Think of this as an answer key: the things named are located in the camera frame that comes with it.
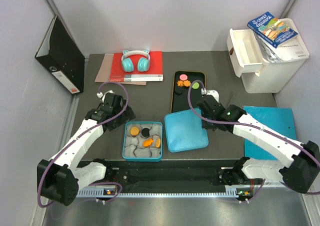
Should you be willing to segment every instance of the gray wall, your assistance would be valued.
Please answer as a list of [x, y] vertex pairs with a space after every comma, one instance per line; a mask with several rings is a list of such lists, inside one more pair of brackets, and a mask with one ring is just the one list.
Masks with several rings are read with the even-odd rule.
[[298, 0], [289, 14], [309, 50], [310, 58], [275, 96], [280, 107], [291, 107], [300, 141], [320, 145], [320, 1]]
[[122, 49], [222, 51], [230, 28], [288, 0], [53, 0], [84, 54]]
[[0, 0], [0, 218], [26, 226], [36, 168], [58, 148], [70, 94], [34, 59], [53, 15], [44, 0]]

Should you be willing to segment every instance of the cat ear headphones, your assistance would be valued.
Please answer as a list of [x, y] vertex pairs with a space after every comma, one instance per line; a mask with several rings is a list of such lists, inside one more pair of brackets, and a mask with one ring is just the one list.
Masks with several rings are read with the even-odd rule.
[[123, 50], [123, 56], [121, 57], [121, 63], [122, 68], [125, 72], [133, 72], [134, 71], [134, 64], [132, 63], [132, 60], [128, 58], [132, 55], [142, 55], [144, 57], [141, 57], [138, 62], [138, 71], [140, 72], [146, 72], [149, 70], [150, 67], [150, 50], [143, 50], [143, 51], [127, 51]]

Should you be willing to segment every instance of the red book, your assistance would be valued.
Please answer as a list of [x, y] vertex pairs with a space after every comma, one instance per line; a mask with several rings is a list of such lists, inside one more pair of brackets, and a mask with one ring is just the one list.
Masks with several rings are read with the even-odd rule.
[[138, 61], [141, 55], [129, 56], [133, 62], [134, 71], [125, 72], [122, 68], [121, 57], [122, 53], [115, 53], [112, 61], [110, 73], [111, 82], [151, 82], [164, 80], [164, 66], [162, 52], [150, 52], [150, 68], [146, 72], [139, 72]]

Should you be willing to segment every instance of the teal cutting board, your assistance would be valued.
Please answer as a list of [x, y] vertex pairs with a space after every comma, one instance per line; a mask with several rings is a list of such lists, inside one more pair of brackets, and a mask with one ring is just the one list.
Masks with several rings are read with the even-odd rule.
[[[291, 108], [252, 107], [244, 109], [257, 121], [288, 138], [297, 139], [294, 115]], [[276, 160], [270, 153], [249, 140], [244, 140], [244, 155], [260, 160]]]

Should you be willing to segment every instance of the black binder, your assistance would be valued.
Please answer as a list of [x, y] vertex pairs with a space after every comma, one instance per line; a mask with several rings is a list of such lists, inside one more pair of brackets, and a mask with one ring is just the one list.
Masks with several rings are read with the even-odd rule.
[[85, 57], [55, 17], [35, 58], [72, 94], [84, 91]]

